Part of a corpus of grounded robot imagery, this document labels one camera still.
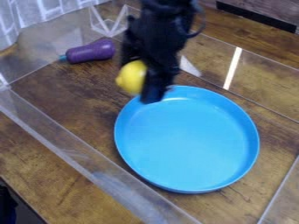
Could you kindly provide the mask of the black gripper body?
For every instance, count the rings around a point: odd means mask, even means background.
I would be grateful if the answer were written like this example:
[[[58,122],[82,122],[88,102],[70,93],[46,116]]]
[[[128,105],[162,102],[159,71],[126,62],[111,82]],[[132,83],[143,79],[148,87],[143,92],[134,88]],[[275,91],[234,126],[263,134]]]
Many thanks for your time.
[[[140,60],[150,68],[179,68],[178,52],[187,40],[203,29],[191,32],[195,16],[204,18],[198,0],[140,0],[140,16],[127,16],[128,27],[123,43],[131,43],[140,51]]]

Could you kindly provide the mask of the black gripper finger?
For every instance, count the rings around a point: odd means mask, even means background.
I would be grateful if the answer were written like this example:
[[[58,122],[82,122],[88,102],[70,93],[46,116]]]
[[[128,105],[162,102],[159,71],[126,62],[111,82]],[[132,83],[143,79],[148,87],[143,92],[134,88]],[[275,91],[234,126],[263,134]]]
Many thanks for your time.
[[[147,70],[140,94],[140,102],[143,104],[155,103],[163,99],[179,71],[179,68],[171,70],[150,68]]]
[[[120,66],[124,66],[127,63],[140,59],[139,48],[135,47],[131,43],[124,42],[122,44],[120,51]]]

